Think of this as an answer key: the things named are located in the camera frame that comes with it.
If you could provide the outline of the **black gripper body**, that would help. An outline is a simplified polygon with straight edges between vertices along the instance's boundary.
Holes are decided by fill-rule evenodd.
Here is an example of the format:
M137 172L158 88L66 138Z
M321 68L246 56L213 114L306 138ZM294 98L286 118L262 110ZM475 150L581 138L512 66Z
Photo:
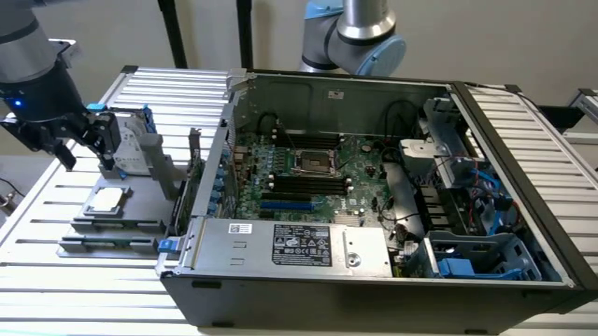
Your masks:
M96 114L112 113L105 107L85 107L60 60L36 79L2 83L1 98L16 118L2 122L6 130L29 149L50 154L56 139L72 139L89 147L89 120Z

